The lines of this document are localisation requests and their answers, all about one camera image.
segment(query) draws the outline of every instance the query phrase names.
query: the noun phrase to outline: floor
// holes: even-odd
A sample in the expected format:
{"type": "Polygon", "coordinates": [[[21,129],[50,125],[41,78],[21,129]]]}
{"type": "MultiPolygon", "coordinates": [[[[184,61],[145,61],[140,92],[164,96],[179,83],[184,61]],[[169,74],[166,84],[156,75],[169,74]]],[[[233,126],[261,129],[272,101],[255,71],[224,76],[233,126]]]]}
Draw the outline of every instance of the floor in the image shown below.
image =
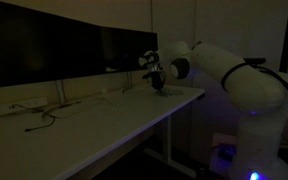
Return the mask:
{"type": "MultiPolygon", "coordinates": [[[[192,180],[191,177],[165,165],[164,163],[143,153],[144,148],[150,147],[156,151],[161,151],[161,143],[157,143],[154,139],[149,139],[139,147],[132,150],[123,158],[118,160],[112,166],[97,175],[93,180],[115,180],[115,179],[161,179],[161,180],[192,180]]],[[[221,180],[220,176],[207,171],[208,167],[198,163],[188,157],[183,152],[172,149],[172,158],[177,162],[186,165],[197,171],[198,180],[221,180]]]]}

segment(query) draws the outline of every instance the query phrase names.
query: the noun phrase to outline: blue light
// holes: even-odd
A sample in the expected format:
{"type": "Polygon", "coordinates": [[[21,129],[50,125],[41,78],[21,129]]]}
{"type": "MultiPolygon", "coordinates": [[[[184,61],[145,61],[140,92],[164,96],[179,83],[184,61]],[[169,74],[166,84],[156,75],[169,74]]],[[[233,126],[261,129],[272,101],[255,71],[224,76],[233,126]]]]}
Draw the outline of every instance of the blue light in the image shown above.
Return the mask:
{"type": "Polygon", "coordinates": [[[260,175],[257,172],[253,172],[250,180],[260,180],[260,175]]]}

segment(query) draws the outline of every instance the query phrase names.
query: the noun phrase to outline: black screen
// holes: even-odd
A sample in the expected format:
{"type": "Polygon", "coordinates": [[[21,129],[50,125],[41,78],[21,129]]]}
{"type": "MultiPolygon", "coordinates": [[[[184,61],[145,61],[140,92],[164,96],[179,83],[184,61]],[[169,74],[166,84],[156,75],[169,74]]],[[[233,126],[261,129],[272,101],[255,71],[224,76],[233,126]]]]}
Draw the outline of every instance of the black screen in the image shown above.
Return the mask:
{"type": "Polygon", "coordinates": [[[0,87],[142,69],[155,33],[101,27],[0,2],[0,87]]]}

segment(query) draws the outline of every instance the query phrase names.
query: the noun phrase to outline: robotic arm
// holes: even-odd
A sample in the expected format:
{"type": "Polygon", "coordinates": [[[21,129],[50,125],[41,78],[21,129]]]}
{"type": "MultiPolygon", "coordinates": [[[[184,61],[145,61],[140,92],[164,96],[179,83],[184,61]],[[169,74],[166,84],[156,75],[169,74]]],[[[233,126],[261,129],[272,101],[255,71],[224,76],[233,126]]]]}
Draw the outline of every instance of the robotic arm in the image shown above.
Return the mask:
{"type": "MultiPolygon", "coordinates": [[[[237,154],[228,172],[230,179],[253,180],[254,173],[258,180],[288,179],[288,165],[277,156],[288,117],[288,92],[280,81],[245,63],[243,58],[204,43],[190,49],[186,43],[176,42],[147,52],[139,62],[151,67],[170,62],[171,74],[178,79],[196,67],[222,83],[231,103],[243,112],[237,154]]],[[[288,82],[287,74],[277,74],[288,82]]]]}

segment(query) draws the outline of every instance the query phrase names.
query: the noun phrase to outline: desk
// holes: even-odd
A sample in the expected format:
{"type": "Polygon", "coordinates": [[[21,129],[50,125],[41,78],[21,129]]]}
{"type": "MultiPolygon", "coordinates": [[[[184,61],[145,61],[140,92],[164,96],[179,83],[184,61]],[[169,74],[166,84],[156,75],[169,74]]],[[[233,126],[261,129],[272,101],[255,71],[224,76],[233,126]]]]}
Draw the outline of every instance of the desk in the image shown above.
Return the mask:
{"type": "Polygon", "coordinates": [[[167,87],[183,94],[163,97],[142,86],[107,93],[105,101],[89,97],[83,111],[31,132],[24,129],[45,125],[41,113],[1,117],[0,179],[66,179],[204,94],[167,87]]]}

